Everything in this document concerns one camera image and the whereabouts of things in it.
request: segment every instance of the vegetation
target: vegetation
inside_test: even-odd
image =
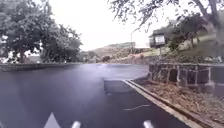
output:
[[[47,62],[76,61],[81,45],[71,28],[57,25],[48,2],[0,0],[1,56],[24,63],[25,53],[42,53]]]
[[[110,56],[104,56],[103,58],[102,58],[102,62],[109,62],[110,61]]]
[[[193,16],[185,17],[177,26],[171,29],[170,36],[170,49],[176,50],[180,43],[190,40],[191,47],[194,47],[193,39],[199,40],[198,32],[206,32],[207,22],[200,16],[200,14],[194,14]]]
[[[223,7],[223,0],[204,0],[207,2],[208,6],[202,4],[203,0],[190,0],[187,5],[181,5],[179,0],[109,0],[111,4],[111,9],[115,13],[115,18],[120,19],[122,22],[126,22],[131,19],[139,21],[139,28],[143,25],[151,25],[152,19],[156,18],[158,11],[163,11],[165,6],[174,5],[178,9],[181,9],[181,6],[195,6],[199,8],[203,18],[210,24],[213,25],[216,35],[217,43],[213,43],[216,46],[216,50],[213,52],[220,52],[221,56],[223,53],[224,46],[224,24],[220,16],[218,15],[218,7]]]

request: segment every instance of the asphalt road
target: asphalt road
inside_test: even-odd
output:
[[[0,121],[6,128],[187,128],[119,80],[148,67],[85,64],[0,73]]]

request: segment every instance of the sky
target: sky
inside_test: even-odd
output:
[[[108,44],[130,42],[131,33],[138,26],[130,23],[123,25],[113,20],[114,14],[109,10],[107,0],[50,0],[50,4],[57,23],[68,25],[81,33],[81,49],[84,51]],[[175,8],[167,7],[165,15],[171,17],[174,12]],[[138,45],[149,42],[148,36],[152,31],[168,22],[162,15],[162,11],[159,11],[160,20],[151,25],[148,33],[144,30],[134,32],[132,41]]]

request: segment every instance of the stone wall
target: stone wall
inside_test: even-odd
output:
[[[149,78],[224,96],[223,64],[149,64]]]

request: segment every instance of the bush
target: bush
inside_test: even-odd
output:
[[[102,62],[108,62],[108,61],[110,61],[111,60],[111,57],[110,56],[104,56],[103,58],[102,58]]]

